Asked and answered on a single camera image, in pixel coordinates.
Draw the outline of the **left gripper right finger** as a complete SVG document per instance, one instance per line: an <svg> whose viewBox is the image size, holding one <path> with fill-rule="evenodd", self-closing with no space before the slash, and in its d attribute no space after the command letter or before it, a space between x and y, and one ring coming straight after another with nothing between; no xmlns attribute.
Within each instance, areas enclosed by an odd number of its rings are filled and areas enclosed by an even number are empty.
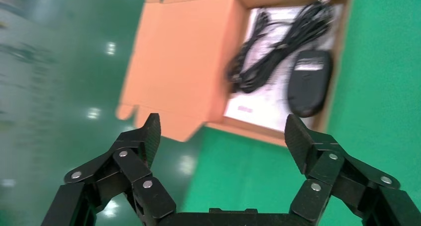
<svg viewBox="0 0 421 226"><path fill-rule="evenodd" d="M316 226L336 197L361 218L364 226L418 226L421 213L400 182L348 154L328 134L313 131L302 120L287 117L284 140L305 181L289 212Z"/></svg>

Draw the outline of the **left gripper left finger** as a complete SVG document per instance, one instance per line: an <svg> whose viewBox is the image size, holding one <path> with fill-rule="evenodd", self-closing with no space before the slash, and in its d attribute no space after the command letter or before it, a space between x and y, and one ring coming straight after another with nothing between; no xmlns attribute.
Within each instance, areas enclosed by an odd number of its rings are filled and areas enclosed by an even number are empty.
<svg viewBox="0 0 421 226"><path fill-rule="evenodd" d="M93 226L120 194L144 226L175 213L175 202L150 169L160 137L160 117L152 113L141 128L120 133L105 153L69 171L42 225Z"/></svg>

